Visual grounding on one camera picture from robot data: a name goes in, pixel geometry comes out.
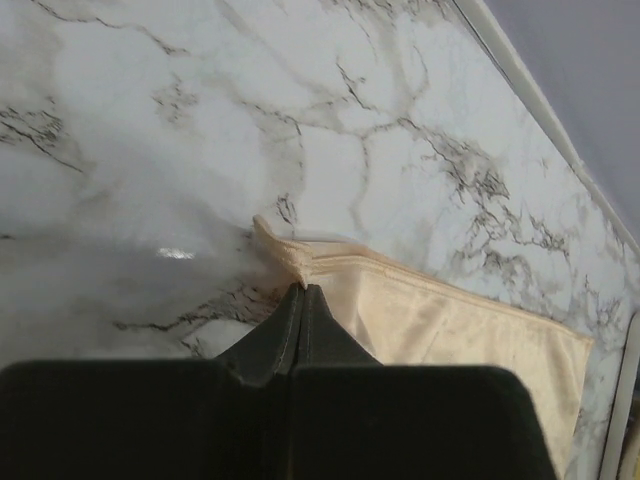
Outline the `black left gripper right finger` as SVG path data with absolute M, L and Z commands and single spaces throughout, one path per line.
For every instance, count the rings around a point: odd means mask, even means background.
M 289 400 L 292 479 L 552 479 L 528 390 L 495 366 L 384 366 L 306 290 Z

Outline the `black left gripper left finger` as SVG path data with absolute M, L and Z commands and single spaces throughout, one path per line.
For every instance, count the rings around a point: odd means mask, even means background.
M 275 479 L 303 291 L 216 358 L 25 361 L 1 373 L 5 479 Z

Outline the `peach cloth napkin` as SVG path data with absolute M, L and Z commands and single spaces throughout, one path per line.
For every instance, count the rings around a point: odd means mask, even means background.
M 548 318 L 412 270 L 363 245 L 256 237 L 305 288 L 319 286 L 337 322 L 388 365 L 489 365 L 532 396 L 558 476 L 569 462 L 592 338 Z

